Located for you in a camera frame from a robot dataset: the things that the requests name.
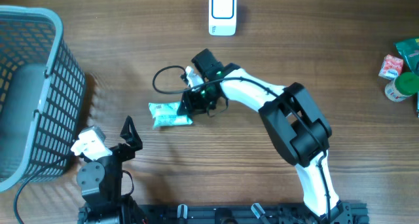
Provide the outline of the green lid jar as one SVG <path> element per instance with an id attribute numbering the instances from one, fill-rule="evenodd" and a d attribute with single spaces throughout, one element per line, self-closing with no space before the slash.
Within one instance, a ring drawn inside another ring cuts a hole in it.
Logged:
<path id="1" fill-rule="evenodd" d="M 412 72 L 403 73 L 386 85 L 384 93 L 391 101 L 402 102 L 418 93 L 418 76 Z"/>

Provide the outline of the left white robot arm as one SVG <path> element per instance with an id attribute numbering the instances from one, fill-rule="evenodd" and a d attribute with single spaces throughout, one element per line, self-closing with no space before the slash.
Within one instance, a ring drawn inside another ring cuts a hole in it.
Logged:
<path id="1" fill-rule="evenodd" d="M 122 163 L 142 148 L 141 142 L 120 143 L 111 148 L 112 155 L 90 161 L 79 170 L 77 183 L 85 204 L 79 208 L 78 224 L 148 222 L 131 193 L 121 193 L 122 177 L 128 173 Z"/>

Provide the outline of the teal tissue pack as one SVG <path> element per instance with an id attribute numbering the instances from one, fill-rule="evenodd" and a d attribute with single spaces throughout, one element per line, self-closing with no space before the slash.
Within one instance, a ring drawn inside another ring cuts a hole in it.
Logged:
<path id="1" fill-rule="evenodd" d="M 177 110 L 181 102 L 149 103 L 149 111 L 155 120 L 153 128 L 163 126 L 184 126 L 192 124 L 187 115 L 178 115 Z"/>

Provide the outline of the red tissue pack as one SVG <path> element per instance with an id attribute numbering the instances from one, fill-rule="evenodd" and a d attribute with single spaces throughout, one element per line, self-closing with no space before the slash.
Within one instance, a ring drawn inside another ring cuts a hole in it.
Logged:
<path id="1" fill-rule="evenodd" d="M 403 59 L 388 54 L 384 57 L 378 76 L 392 81 L 400 76 L 403 65 Z"/>

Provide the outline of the small green white packet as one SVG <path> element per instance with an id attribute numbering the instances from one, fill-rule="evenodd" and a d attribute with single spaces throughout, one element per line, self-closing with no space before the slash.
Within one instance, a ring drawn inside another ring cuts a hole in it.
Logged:
<path id="1" fill-rule="evenodd" d="M 416 116 L 419 118 L 419 93 L 416 95 Z"/>

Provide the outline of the green white packaged product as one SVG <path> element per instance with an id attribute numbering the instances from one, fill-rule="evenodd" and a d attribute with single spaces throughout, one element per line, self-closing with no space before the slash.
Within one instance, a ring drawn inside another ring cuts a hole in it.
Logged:
<path id="1" fill-rule="evenodd" d="M 418 75 L 418 37 L 399 41 L 395 47 L 409 69 Z"/>

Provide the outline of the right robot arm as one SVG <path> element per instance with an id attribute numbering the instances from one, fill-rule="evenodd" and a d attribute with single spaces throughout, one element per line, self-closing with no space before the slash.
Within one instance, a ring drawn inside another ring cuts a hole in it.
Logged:
<path id="1" fill-rule="evenodd" d="M 277 153 L 294 166 L 303 190 L 307 220 L 345 223 L 352 215 L 334 190 L 329 171 L 331 126 L 307 89 L 300 83 L 271 84 L 244 68 L 223 65 L 209 49 L 182 67 L 186 88 L 175 116 L 189 118 L 215 109 L 219 98 L 257 112 Z"/>

